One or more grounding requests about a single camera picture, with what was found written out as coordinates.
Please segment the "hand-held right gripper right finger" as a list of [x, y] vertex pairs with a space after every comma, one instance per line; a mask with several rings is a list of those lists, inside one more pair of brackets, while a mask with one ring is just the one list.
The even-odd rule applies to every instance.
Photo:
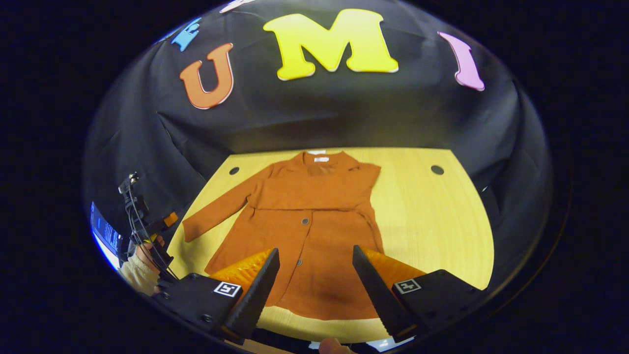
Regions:
[[485, 297], [485, 291], [444, 269], [424, 272], [359, 245], [353, 247], [353, 268], [396, 342], [451, 327]]

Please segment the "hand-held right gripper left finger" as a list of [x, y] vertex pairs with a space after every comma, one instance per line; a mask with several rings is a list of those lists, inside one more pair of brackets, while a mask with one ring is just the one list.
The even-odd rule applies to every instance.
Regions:
[[157, 309], [204, 335], [242, 345], [256, 329], [279, 269], [279, 250], [272, 248], [210, 276], [189, 273], [157, 294]]

